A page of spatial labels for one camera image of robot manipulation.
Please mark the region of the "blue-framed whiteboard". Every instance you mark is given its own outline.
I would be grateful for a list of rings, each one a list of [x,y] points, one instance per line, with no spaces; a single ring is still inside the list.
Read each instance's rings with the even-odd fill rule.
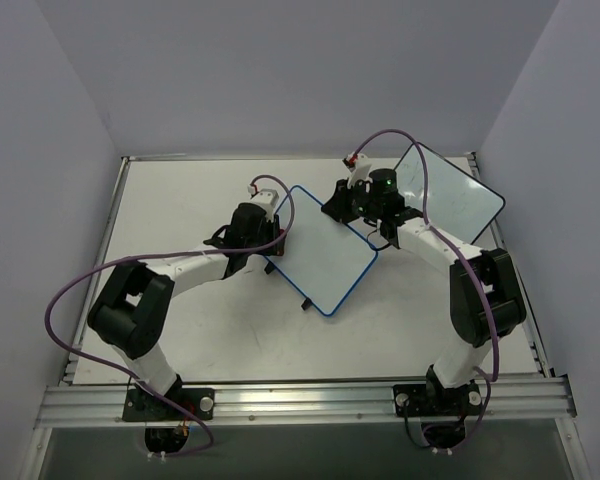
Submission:
[[[333,316],[378,258],[365,237],[321,212],[322,203],[295,185],[277,207],[281,223],[294,211],[282,257],[268,256],[266,265],[282,276],[324,317]]]

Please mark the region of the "red heart-shaped eraser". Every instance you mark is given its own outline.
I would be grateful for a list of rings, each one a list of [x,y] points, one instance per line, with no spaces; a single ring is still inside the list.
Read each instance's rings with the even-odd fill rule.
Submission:
[[[277,243],[275,245],[275,256],[281,257],[284,255],[285,239],[286,239],[286,230],[283,228],[280,228],[279,236],[277,238]]]

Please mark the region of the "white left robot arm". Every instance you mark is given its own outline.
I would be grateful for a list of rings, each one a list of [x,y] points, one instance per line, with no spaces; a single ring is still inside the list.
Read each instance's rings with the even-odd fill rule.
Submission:
[[[229,224],[205,240],[191,257],[153,262],[132,260],[116,266],[91,307],[87,323],[111,345],[127,368],[151,388],[146,408],[159,419],[174,417],[182,405],[179,375],[159,346],[173,297],[204,283],[224,280],[244,268],[244,249],[261,247],[281,256],[284,230],[269,192],[242,202]]]

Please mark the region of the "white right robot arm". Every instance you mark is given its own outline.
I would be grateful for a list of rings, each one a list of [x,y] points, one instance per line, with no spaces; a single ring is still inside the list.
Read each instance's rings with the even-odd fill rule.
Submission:
[[[431,222],[428,189],[422,206],[410,206],[399,192],[397,172],[381,168],[336,182],[322,212],[340,224],[361,219],[378,228],[389,246],[412,253],[449,281],[449,346],[430,367],[424,400],[435,412],[449,411],[460,400],[459,388],[492,356],[486,379],[500,373],[500,339],[526,319],[514,265],[501,248],[485,250],[466,243]]]

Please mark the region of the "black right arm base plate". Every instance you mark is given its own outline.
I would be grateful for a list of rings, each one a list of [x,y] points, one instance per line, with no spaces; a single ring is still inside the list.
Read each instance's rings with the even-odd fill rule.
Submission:
[[[474,382],[451,389],[439,389],[424,382],[395,384],[392,393],[399,417],[477,416],[483,406]]]

